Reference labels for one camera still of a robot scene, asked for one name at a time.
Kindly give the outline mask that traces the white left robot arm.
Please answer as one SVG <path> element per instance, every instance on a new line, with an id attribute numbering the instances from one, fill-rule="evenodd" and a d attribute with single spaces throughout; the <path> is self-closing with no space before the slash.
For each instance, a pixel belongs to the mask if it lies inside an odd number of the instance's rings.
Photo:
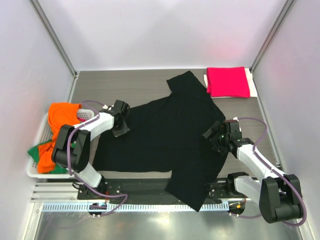
<path id="1" fill-rule="evenodd" d="M 107 192 L 105 178 L 90 164 L 91 141 L 104 132 L 111 131 L 120 137 L 130 131 L 126 124 L 130 106 L 116 100 L 103 106 L 94 117 L 76 125 L 63 125 L 57 135 L 51 155 L 52 161 L 68 170 L 70 176 L 81 180 L 93 198 L 100 200 Z"/>

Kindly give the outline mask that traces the black t-shirt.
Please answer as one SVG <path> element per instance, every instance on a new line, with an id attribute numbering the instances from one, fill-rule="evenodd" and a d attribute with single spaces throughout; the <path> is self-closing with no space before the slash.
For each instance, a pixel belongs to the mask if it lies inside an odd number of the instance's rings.
<path id="1" fill-rule="evenodd" d="M 225 115 L 197 77 L 187 71 L 167 81 L 170 95 L 130 109 L 129 132 L 100 135 L 93 167 L 98 171 L 171 172 L 165 190 L 199 211 L 227 155 L 204 139 Z"/>

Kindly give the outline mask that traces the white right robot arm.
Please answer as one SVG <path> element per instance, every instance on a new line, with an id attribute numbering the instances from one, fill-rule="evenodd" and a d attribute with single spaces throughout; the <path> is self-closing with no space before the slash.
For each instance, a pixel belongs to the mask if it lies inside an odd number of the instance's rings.
<path id="1" fill-rule="evenodd" d="M 202 137 L 221 155 L 231 153 L 245 164 L 254 178 L 245 172 L 230 173 L 225 191 L 231 198 L 240 194 L 259 207 L 260 217 L 267 223 L 283 222 L 302 226 L 307 220 L 301 184 L 294 174 L 286 174 L 275 167 L 258 150 L 257 143 L 242 136 L 239 118 L 216 121 Z"/>

